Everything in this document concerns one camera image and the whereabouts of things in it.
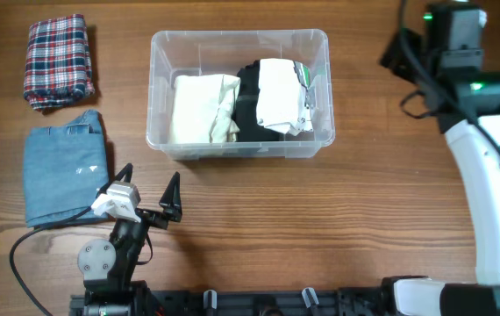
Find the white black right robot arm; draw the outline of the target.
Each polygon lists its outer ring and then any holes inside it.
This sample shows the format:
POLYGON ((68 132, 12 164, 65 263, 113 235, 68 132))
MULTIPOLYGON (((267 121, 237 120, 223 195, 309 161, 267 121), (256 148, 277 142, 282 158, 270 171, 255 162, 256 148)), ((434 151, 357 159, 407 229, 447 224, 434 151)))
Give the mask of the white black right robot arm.
POLYGON ((486 12, 467 1, 426 5, 425 32, 400 24, 380 63, 414 85, 436 119, 466 192, 475 282, 388 278, 388 310, 402 315, 500 315, 500 72, 482 68, 486 12))

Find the black cloth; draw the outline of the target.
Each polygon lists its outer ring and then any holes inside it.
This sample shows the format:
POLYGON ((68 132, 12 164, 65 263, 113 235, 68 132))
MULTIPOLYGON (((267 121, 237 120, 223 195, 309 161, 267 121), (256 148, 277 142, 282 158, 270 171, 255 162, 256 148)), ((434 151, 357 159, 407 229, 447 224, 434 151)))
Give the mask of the black cloth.
POLYGON ((239 93, 235 102, 232 118, 239 128, 237 142, 279 141, 282 135, 258 124, 256 107, 258 103, 260 61, 241 68, 237 73, 240 79, 239 93))

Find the cream cloth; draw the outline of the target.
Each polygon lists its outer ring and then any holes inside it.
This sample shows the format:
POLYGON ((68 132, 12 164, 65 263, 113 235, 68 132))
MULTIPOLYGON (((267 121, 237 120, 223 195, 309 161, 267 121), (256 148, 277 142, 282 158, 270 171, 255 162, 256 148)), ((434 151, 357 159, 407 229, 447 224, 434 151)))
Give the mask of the cream cloth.
POLYGON ((232 115, 240 78, 215 74, 175 79, 174 107, 169 127, 170 144, 214 144, 238 140, 232 115))

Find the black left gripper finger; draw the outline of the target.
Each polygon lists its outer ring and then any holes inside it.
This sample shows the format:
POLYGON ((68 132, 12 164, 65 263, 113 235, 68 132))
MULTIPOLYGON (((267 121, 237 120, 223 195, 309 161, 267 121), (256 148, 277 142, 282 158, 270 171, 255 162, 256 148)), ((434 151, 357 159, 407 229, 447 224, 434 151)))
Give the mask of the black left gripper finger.
POLYGON ((97 192, 97 195, 105 194, 108 188, 116 181, 129 183, 132 180, 133 165, 127 163, 108 183, 104 184, 97 192))
POLYGON ((175 172, 167 188, 164 190, 159 206, 168 220, 180 222, 182 220, 182 201, 180 195, 180 173, 175 172))

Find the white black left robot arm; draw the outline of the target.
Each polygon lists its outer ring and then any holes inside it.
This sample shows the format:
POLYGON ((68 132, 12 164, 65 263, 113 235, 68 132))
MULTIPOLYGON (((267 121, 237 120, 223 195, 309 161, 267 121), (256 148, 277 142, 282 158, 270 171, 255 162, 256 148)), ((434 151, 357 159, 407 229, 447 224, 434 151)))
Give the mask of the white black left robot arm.
POLYGON ((165 308, 145 281, 133 281, 136 267, 148 264, 139 256, 151 246, 149 229, 168 228, 182 220, 181 176, 174 173, 159 201, 159 211, 139 207, 140 195, 131 183, 132 165, 105 184, 91 205, 96 216, 109 215, 115 225, 107 240, 94 239, 82 246, 77 265, 82 272, 84 295, 73 296, 71 315, 164 315, 165 308))

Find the white printed t-shirt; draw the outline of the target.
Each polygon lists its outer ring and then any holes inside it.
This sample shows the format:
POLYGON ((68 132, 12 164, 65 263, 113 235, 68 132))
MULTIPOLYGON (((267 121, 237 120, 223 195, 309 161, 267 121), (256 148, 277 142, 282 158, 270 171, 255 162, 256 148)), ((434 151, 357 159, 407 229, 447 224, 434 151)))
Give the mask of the white printed t-shirt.
POLYGON ((310 71, 303 63, 261 59, 256 105, 258 125, 292 136, 313 132, 311 102, 307 99, 310 85, 310 71))

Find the red blue plaid cloth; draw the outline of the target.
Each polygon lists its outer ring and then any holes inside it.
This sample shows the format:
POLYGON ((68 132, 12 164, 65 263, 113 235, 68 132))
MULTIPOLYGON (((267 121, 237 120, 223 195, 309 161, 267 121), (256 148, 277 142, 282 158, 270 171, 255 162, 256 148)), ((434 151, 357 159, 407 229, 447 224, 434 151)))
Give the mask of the red blue plaid cloth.
POLYGON ((95 93, 87 24, 82 14, 32 24, 23 98, 35 111, 76 104, 95 93))

